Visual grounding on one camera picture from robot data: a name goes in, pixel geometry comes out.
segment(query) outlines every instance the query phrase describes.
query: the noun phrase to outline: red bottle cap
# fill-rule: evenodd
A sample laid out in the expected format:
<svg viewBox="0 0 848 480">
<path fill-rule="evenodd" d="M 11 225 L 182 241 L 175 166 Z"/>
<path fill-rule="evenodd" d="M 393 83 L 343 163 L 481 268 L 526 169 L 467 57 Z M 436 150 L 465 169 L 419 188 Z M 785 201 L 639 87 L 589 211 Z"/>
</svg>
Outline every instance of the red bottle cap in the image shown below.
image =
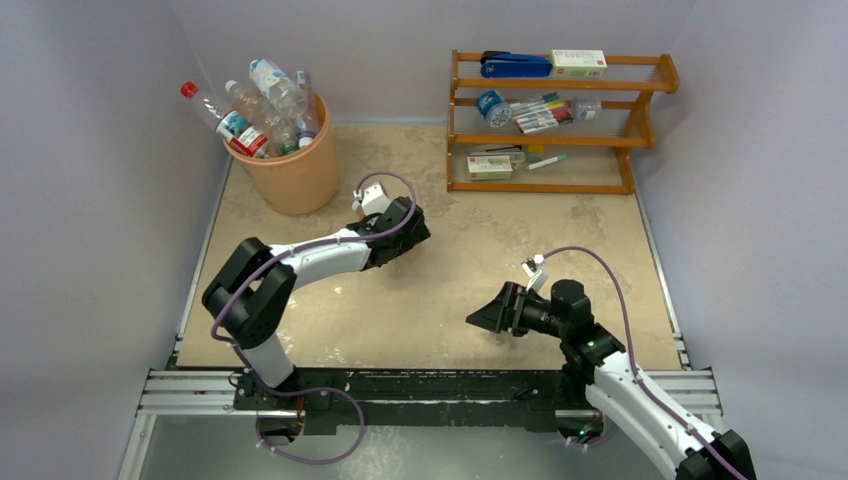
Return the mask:
<svg viewBox="0 0 848 480">
<path fill-rule="evenodd" d="M 186 98 L 191 98 L 195 93 L 197 93 L 197 85 L 193 82 L 186 82 L 182 87 L 180 87 L 180 93 L 182 93 Z"/>
</svg>

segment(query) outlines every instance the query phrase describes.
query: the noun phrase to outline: white wall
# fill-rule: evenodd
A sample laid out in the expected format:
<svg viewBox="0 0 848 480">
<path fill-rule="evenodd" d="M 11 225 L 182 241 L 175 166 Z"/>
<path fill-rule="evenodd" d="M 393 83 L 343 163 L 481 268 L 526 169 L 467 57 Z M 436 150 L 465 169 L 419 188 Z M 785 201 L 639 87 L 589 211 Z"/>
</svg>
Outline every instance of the white wall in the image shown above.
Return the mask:
<svg viewBox="0 0 848 480">
<path fill-rule="evenodd" d="M 848 477 L 848 4 L 699 1 L 637 176 L 693 362 L 760 478 Z"/>
<path fill-rule="evenodd" d="M 220 92 L 253 58 L 306 68 L 338 121 L 447 118 L 450 52 L 664 53 L 695 0 L 171 0 Z"/>
<path fill-rule="evenodd" d="M 15 0 L 0 32 L 0 478 L 114 478 L 223 149 L 166 2 Z"/>
</svg>

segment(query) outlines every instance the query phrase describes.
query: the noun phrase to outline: cardboard box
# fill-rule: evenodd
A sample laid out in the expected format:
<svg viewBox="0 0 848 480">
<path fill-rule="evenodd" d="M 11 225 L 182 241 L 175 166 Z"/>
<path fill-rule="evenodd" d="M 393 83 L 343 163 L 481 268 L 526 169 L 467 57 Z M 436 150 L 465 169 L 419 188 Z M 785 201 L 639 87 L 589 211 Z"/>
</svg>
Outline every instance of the cardboard box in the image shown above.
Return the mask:
<svg viewBox="0 0 848 480">
<path fill-rule="evenodd" d="M 551 77 L 601 78 L 607 59 L 601 50 L 551 50 Z"/>
<path fill-rule="evenodd" d="M 468 178 L 471 180 L 499 180 L 511 176 L 508 155 L 468 156 Z"/>
</svg>

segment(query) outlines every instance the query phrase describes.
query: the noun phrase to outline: white robotic arm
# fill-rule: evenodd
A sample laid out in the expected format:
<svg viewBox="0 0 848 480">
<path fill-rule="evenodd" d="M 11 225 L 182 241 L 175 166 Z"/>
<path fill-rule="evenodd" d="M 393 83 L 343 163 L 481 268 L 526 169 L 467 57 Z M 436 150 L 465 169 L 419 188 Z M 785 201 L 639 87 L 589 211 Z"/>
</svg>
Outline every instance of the white robotic arm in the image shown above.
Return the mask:
<svg viewBox="0 0 848 480">
<path fill-rule="evenodd" d="M 523 336 L 534 330 L 559 338 L 567 360 L 563 388 L 582 395 L 612 420 L 651 459 L 663 478 L 739 478 L 719 464 L 701 442 L 706 439 L 744 478 L 755 479 L 745 442 L 732 430 L 719 434 L 660 388 L 630 358 L 624 345 L 595 323 L 582 284 L 559 280 L 551 288 L 551 300 L 539 295 L 548 278 L 544 260 L 543 255 L 526 260 L 522 267 L 530 277 L 527 287 L 506 282 L 495 300 L 466 321 L 495 333 Z"/>
<path fill-rule="evenodd" d="M 236 299 L 221 323 L 259 377 L 272 388 L 294 371 L 275 334 L 292 292 L 332 275 L 382 266 L 430 237 L 423 212 L 416 208 L 402 229 L 375 239 L 379 236 L 376 234 L 398 225 L 412 205 L 406 197 L 390 200 L 380 183 L 358 193 L 354 194 L 353 209 L 360 213 L 361 221 L 332 235 L 292 245 L 267 246 L 255 238 L 247 239 L 203 294 L 203 305 L 217 316 L 248 275 L 259 265 L 280 257 L 256 291 L 248 289 Z"/>
</svg>

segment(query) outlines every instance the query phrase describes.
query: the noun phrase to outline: black mounting plate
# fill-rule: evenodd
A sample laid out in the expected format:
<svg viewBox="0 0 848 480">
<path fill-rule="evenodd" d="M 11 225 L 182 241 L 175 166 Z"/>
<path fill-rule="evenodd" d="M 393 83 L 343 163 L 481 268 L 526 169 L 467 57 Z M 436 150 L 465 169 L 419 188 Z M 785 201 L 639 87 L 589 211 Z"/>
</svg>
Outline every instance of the black mounting plate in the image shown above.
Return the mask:
<svg viewBox="0 0 848 480">
<path fill-rule="evenodd" d="M 558 410 L 594 410 L 561 388 L 559 370 L 298 368 L 281 391 L 331 386 L 359 402 L 369 425 L 511 426 L 556 432 Z M 252 375 L 238 381 L 236 410 L 294 410 L 295 398 L 269 395 Z M 305 434 L 332 435 L 357 425 L 340 395 L 306 396 Z"/>
</svg>

